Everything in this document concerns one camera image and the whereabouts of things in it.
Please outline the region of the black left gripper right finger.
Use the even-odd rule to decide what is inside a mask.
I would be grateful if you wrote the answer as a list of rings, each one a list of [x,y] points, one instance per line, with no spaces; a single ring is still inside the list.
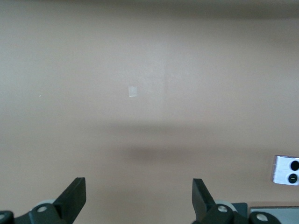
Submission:
[[[279,224],[280,221],[266,212],[253,212],[242,216],[225,204],[217,204],[202,179],[192,180],[192,205],[195,224]]]

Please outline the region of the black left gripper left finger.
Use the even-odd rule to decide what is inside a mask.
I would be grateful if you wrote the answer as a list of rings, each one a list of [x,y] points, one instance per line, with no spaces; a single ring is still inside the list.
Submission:
[[[72,224],[85,205],[85,178],[77,177],[52,203],[42,203],[29,212],[15,217],[2,210],[2,224]]]

